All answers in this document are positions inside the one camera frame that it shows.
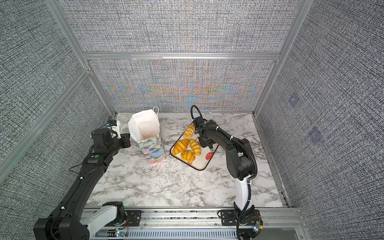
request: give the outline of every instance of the white marble surface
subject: white marble surface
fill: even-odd
[[[119,114],[121,125],[132,114]],[[228,133],[247,138],[256,157],[258,174],[252,180],[252,200],[256,207],[282,207],[271,170],[249,113],[204,114]],[[203,171],[197,171],[169,154],[169,149],[192,122],[187,113],[160,113],[167,160],[149,165],[137,143],[114,156],[108,170],[96,184],[87,204],[101,206],[122,201],[125,206],[227,207],[235,201],[235,182],[219,147]]]

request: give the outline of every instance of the metal profile bar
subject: metal profile bar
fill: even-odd
[[[257,119],[257,117],[253,116],[253,122],[255,123],[255,127],[256,127],[256,130],[258,131],[259,133],[259,138],[263,144],[263,148],[264,148],[264,153],[265,153],[265,157],[268,161],[268,164],[269,164],[269,167],[271,169],[271,172],[272,172],[272,176],[273,176],[273,179],[275,180],[275,184],[276,184],[276,187],[277,187],[277,190],[278,192],[282,193],[283,195],[283,199],[281,199],[281,202],[283,203],[283,205],[288,205],[289,206],[292,206],[291,205],[291,202],[289,201],[289,198],[286,194],[286,190],[285,190],[285,187],[284,187],[284,184],[283,184],[283,181],[281,179],[281,175],[277,169],[277,166],[276,166],[276,163],[275,163],[275,160],[273,159],[273,155],[272,155],[272,152],[269,148],[269,145],[268,145],[268,142],[265,138],[265,135],[264,135],[264,132],[263,132],[263,129],[261,128],[261,125]]]
[[[83,52],[85,59],[206,59],[206,60],[279,60],[279,53],[124,53]]]
[[[92,215],[100,207],[85,207],[82,218]],[[140,226],[132,228],[235,228],[222,226],[217,212],[233,207],[131,207],[126,210],[141,210]],[[266,228],[305,227],[298,208],[257,208]]]
[[[295,228],[295,231],[299,240],[312,240],[307,227]]]
[[[78,86],[90,74],[88,69],[84,69],[77,78],[65,89],[58,99],[50,106],[50,108],[41,116],[41,118],[31,127],[24,138],[11,150],[10,153],[0,162],[0,184],[19,163],[24,154],[40,137],[48,124],[55,118],[62,106],[68,101]]]
[[[60,7],[60,4],[57,0],[45,0],[46,4],[48,5],[49,9],[51,10],[51,13],[53,14],[54,18],[56,19],[57,23],[59,24],[61,30],[63,31],[65,37],[67,38],[68,42],[70,43],[74,53],[76,54],[77,58],[79,59],[81,65],[84,69],[89,69],[91,71],[91,82],[96,89],[96,92],[98,93],[99,97],[103,101],[106,109],[110,113],[111,116],[114,116],[116,114],[116,110],[113,106],[112,101],[109,99],[107,92],[103,88],[101,82],[99,81],[99,78],[97,78],[96,73],[93,71],[90,64],[86,61],[86,59],[83,56],[83,49],[77,40],[77,37],[75,33],[73,32],[70,24],[68,23],[68,20]]]
[[[95,212],[99,210],[101,206],[85,206],[84,212]],[[283,207],[256,207],[260,212],[300,212],[299,208],[296,207],[290,207],[290,208],[283,208]],[[219,210],[233,210],[233,207],[126,207],[125,210],[141,210],[143,212],[171,212],[171,211],[198,211],[198,212],[217,212]]]
[[[269,76],[267,82],[265,83],[265,86],[260,93],[259,99],[257,100],[255,109],[253,111],[254,115],[258,115],[268,94],[269,91],[272,88],[272,85],[274,84],[277,75],[279,74],[279,71],[281,67],[284,64],[284,61],[292,47],[293,42],[295,41],[297,34],[301,28],[301,25],[304,22],[305,17],[307,16],[307,13],[312,5],[314,0],[303,0],[299,10],[296,13],[295,19],[291,25],[291,28],[288,32],[288,35],[286,37],[286,40],[284,42],[283,47],[281,48],[281,58],[279,61],[276,63],[276,65],[273,67],[271,75]]]
[[[52,15],[54,16],[57,23],[59,24],[61,30],[63,31],[65,37],[70,43],[81,65],[83,66],[83,68],[87,68],[88,67],[87,62],[85,61],[82,55],[83,50],[79,44],[79,41],[76,38],[76,35],[74,34],[74,32],[72,31],[72,28],[70,27],[70,24],[68,23],[68,20],[64,15],[64,12],[61,9],[60,4],[58,3],[57,0],[45,0],[45,3],[48,5],[49,9],[51,10]]]
[[[105,88],[101,84],[100,79],[97,77],[97,74],[94,71],[94,69],[92,68],[92,65],[88,64],[88,67],[89,67],[89,70],[91,71],[89,78],[91,79],[91,82],[92,82],[94,88],[96,89],[96,92],[98,92],[99,97],[100,97],[101,101],[104,103],[105,107],[107,108],[109,114],[111,116],[115,116],[117,113],[116,109],[113,106],[113,103],[112,103],[111,99],[109,98],[107,92],[105,91]]]

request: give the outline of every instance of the textured wall panel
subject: textured wall panel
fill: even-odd
[[[47,217],[72,185],[68,168],[82,162],[90,135],[108,111],[87,78],[0,185],[0,239],[35,239],[33,225]],[[15,232],[15,223],[23,231]]]
[[[43,0],[0,9],[1,161],[83,68]]]
[[[383,12],[316,0],[260,112],[313,239],[384,239]]]
[[[85,51],[279,52],[300,0],[59,0]]]
[[[118,112],[252,111],[270,60],[91,60]]]

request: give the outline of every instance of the paper bag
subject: paper bag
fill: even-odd
[[[161,141],[158,113],[158,107],[154,107],[135,113],[128,122],[132,139],[139,144],[150,164],[161,162],[166,158],[164,144]]]

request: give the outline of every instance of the croissant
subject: croissant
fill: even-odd
[[[191,150],[186,150],[181,153],[181,158],[187,162],[193,162],[195,160],[195,154]]]
[[[194,154],[196,154],[197,156],[200,156],[200,154],[201,154],[200,144],[198,142],[196,142],[195,140],[191,139],[191,140],[189,140],[189,145],[191,146]]]
[[[186,131],[184,132],[183,137],[185,139],[190,139],[192,137],[194,131],[195,131],[195,126],[189,125],[188,128],[186,129]]]
[[[179,154],[182,151],[186,150],[188,147],[188,144],[189,144],[188,139],[183,139],[183,140],[177,141],[177,143],[175,144],[175,148],[172,151],[172,154],[176,155],[176,154]]]

